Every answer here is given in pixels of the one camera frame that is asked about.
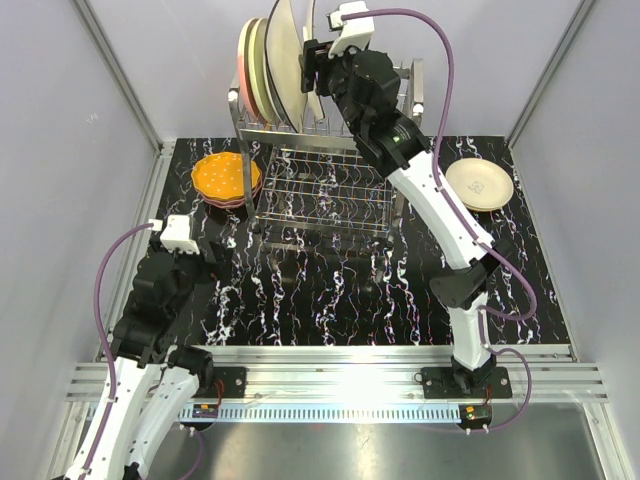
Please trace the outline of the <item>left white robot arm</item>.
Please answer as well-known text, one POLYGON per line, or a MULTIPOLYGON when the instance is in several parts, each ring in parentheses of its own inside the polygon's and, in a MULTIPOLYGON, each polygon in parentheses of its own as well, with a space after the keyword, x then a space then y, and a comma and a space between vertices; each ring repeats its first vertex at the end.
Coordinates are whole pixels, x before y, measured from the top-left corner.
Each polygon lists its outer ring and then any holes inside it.
POLYGON ((197 243, 163 233, 133 279, 112 333, 98 331, 108 377, 66 479, 145 479, 185 403, 225 382, 212 355, 173 344, 179 315, 195 287, 212 276, 197 243))

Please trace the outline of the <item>orange polka dot plate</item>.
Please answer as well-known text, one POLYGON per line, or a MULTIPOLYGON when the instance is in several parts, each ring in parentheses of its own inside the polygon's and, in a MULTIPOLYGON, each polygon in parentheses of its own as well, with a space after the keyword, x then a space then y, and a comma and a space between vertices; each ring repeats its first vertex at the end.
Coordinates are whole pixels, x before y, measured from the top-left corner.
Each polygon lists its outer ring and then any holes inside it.
POLYGON ((196 162, 191 178, 194 189, 209 199, 230 201, 243 197, 243 156, 234 152, 208 155, 196 162))

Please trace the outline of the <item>white square plate black rim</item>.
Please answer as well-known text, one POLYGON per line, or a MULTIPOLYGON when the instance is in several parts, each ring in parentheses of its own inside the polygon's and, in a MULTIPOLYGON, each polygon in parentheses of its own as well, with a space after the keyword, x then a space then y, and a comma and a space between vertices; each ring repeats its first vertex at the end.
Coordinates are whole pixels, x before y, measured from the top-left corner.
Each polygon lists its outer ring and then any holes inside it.
MULTIPOLYGON (((307 3, 306 19, 302 27, 302 38, 304 41, 309 41, 314 38, 315 3, 315 0, 309 0, 307 3)), ((311 91, 307 94, 307 100, 308 106, 313 113, 314 120, 316 122, 322 122, 325 118, 325 114, 320 97, 314 91, 311 91)))

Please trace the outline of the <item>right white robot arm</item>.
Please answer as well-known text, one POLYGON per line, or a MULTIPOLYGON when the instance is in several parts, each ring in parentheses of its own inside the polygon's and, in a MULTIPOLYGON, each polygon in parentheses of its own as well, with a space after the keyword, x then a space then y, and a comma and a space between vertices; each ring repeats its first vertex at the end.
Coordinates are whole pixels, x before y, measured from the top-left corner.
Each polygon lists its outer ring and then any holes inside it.
POLYGON ((328 42, 304 43, 302 91, 333 100, 363 159, 409 201, 445 256, 445 272, 429 285, 448 313, 453 354, 450 366, 423 381, 463 397, 482 395, 496 367, 481 340, 486 329, 480 308, 488 299, 488 279, 500 265, 490 250, 497 247, 507 256, 510 248, 494 241, 455 199, 427 150, 428 139, 397 107, 401 78, 389 57, 355 46, 333 56, 330 48, 328 42))

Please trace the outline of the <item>cream round plate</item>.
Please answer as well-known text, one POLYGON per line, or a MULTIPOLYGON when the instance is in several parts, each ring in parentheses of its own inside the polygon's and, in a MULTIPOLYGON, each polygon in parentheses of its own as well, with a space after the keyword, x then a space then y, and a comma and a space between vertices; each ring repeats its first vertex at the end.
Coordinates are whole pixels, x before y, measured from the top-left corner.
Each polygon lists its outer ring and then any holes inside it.
POLYGON ((509 174, 482 158, 455 161, 447 169, 445 178, 464 205, 505 206, 514 194, 514 183, 509 174))

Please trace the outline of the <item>tan round plate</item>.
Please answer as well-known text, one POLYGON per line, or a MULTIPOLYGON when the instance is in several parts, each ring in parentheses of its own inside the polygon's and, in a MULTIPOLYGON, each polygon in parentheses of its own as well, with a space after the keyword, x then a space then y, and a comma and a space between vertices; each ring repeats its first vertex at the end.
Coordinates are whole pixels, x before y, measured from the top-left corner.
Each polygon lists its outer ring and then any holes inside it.
POLYGON ((465 207, 470 212, 483 213, 484 214, 484 213, 498 212, 498 211, 502 210, 504 205, 502 205, 502 206, 490 206, 490 207, 478 207, 478 206, 472 206, 472 205, 466 205, 465 204, 465 207))

